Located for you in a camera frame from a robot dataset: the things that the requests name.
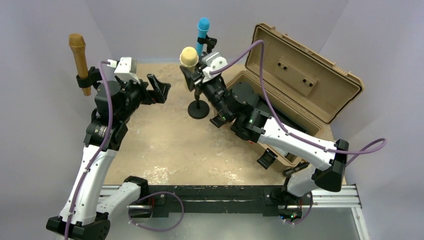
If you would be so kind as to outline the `cream beige microphone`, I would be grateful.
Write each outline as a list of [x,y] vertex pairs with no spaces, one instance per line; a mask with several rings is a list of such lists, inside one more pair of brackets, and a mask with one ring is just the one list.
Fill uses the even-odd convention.
[[195,67],[199,62],[199,56],[196,49],[192,46],[185,47],[179,56],[180,64],[190,72],[195,72]]

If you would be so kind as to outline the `black shock mount mic stand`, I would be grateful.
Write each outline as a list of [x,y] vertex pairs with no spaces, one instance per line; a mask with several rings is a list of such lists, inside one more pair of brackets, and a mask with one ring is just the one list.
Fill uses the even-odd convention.
[[197,86],[194,89],[194,101],[192,101],[187,107],[188,115],[196,120],[207,117],[210,112],[208,103],[200,99],[201,93],[200,87]]

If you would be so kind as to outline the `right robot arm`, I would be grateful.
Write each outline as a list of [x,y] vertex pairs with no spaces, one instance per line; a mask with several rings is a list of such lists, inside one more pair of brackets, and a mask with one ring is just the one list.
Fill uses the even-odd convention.
[[204,80],[199,71],[180,66],[190,90],[202,93],[216,115],[210,122],[217,128],[231,124],[230,129],[244,141],[267,144],[307,161],[307,169],[293,168],[284,173],[286,182],[280,196],[288,204],[304,194],[321,188],[339,192],[342,188],[349,148],[347,141],[322,140],[288,126],[280,126],[277,116],[257,108],[260,96],[248,82],[237,82],[227,88],[221,75]]

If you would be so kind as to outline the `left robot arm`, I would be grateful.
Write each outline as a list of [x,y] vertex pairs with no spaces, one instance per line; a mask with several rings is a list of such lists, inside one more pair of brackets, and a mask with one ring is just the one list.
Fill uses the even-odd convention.
[[149,199],[146,179],[130,176],[104,203],[101,190],[122,141],[127,124],[140,105],[163,104],[171,84],[148,74],[147,81],[119,78],[96,84],[96,107],[86,128],[83,156],[70,196],[59,215],[50,217],[46,229],[73,240],[104,240],[115,215],[130,203]]

